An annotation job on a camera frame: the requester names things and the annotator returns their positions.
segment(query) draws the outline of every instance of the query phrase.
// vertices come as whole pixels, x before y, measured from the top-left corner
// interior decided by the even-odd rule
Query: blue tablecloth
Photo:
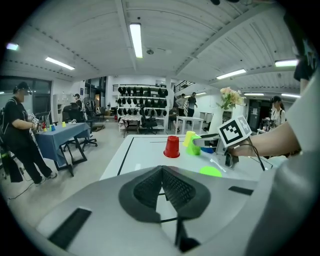
[[[89,138],[90,126],[85,122],[66,124],[66,127],[57,125],[55,131],[41,131],[35,134],[35,140],[44,158],[52,159],[61,167],[66,164],[59,146],[73,137]]]

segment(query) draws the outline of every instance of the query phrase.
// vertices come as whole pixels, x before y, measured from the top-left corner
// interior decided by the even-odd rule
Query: ceiling
[[[244,92],[299,93],[294,68],[274,66],[295,58],[285,11],[276,4],[246,5],[251,2],[48,0],[12,39],[19,51],[8,50],[2,68],[74,81],[142,74]],[[137,22],[142,59],[135,57],[128,29]],[[47,56],[75,69],[47,62]],[[216,79],[239,69],[247,73]]]

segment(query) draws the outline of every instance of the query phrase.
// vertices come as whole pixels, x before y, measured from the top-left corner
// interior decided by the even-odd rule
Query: yellow cup
[[[182,145],[184,145],[185,147],[188,147],[189,142],[190,142],[192,136],[194,136],[194,135],[196,135],[196,132],[194,132],[193,130],[188,130],[186,132],[184,142],[182,143]]]

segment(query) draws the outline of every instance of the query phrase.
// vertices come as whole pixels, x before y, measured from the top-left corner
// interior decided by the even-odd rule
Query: red cup
[[[180,156],[179,138],[177,136],[168,137],[163,154],[168,158],[177,158],[178,156]]]

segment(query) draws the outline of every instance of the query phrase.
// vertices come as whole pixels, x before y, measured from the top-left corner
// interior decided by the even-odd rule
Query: black pants
[[[13,153],[16,156],[16,158],[18,158],[20,162],[23,164],[26,172],[29,174],[29,176],[35,184],[40,183],[42,179],[35,164],[39,167],[39,170],[43,174],[43,176],[49,177],[52,173],[51,169],[46,165],[45,161],[43,160],[37,148],[37,145],[33,140],[30,140],[28,147],[15,150]]]
[[[178,108],[179,110],[179,116],[183,117],[185,115],[185,110],[183,108]]]
[[[191,109],[191,108],[188,108],[188,117],[193,117],[194,116],[194,113],[195,113],[195,110],[194,109]]]

